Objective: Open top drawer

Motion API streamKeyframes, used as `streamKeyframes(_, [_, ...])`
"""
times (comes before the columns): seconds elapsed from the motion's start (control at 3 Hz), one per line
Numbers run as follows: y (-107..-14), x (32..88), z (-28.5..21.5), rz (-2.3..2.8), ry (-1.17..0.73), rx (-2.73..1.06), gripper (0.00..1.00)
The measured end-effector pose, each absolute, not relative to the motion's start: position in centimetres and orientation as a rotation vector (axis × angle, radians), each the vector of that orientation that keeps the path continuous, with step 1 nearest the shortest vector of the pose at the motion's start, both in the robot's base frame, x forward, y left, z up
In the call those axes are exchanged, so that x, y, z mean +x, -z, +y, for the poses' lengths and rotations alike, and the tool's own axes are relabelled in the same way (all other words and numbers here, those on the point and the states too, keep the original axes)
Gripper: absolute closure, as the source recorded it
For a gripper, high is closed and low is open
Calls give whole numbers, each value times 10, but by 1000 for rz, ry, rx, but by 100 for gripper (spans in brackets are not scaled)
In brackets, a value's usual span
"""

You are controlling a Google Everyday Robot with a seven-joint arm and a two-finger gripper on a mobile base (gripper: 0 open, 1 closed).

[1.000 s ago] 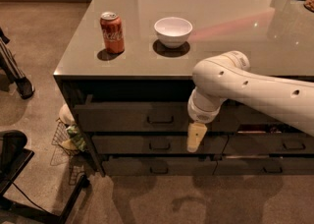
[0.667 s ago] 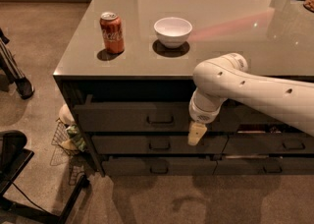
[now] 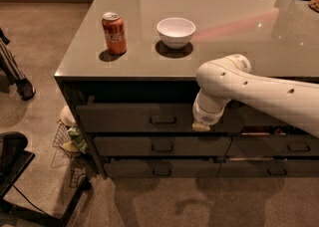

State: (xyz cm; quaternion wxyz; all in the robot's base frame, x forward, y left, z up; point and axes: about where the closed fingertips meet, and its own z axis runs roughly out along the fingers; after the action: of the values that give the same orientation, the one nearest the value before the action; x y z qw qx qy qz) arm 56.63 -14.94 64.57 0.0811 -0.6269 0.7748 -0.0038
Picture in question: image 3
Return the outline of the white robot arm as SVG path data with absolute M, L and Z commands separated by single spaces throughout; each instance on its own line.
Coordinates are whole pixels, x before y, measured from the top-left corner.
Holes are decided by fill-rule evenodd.
M 194 121 L 205 127 L 218 123 L 232 100 L 319 136 L 319 86 L 251 74 L 248 59 L 235 54 L 202 64 L 192 107 Z

